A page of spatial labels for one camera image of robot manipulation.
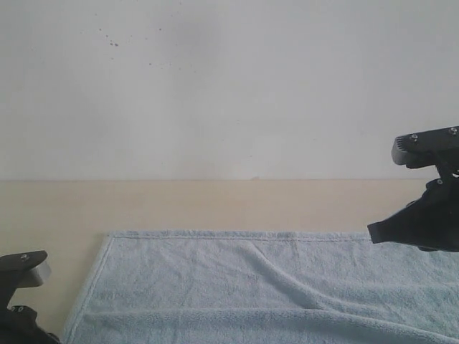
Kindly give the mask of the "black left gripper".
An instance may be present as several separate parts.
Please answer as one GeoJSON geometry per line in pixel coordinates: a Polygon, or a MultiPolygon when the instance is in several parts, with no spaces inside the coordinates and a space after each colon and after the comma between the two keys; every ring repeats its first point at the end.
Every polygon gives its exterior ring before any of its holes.
{"type": "Polygon", "coordinates": [[[1,343],[61,343],[37,324],[37,312],[24,305],[1,310],[1,343]]]}

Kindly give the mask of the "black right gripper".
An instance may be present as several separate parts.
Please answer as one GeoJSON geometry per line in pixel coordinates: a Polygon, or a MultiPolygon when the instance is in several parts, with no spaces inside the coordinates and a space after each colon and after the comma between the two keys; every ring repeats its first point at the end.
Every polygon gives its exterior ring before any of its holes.
{"type": "Polygon", "coordinates": [[[422,251],[458,252],[458,179],[427,183],[425,192],[389,218],[367,226],[373,244],[393,242],[422,251]]]}

